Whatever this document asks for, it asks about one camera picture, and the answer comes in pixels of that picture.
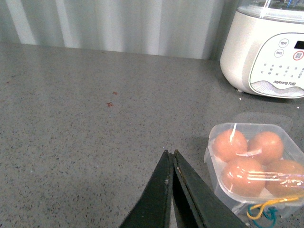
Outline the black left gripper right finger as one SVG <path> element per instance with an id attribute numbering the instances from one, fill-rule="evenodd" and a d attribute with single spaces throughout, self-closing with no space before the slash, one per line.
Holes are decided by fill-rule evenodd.
<path id="1" fill-rule="evenodd" d="M 173 203 L 179 228 L 246 228 L 178 150 L 173 154 Z"/>

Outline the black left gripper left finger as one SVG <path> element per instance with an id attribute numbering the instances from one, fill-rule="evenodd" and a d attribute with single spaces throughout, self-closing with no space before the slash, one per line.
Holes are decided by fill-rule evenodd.
<path id="1" fill-rule="evenodd" d="M 173 195 L 172 154 L 165 150 L 122 228 L 168 228 Z"/>

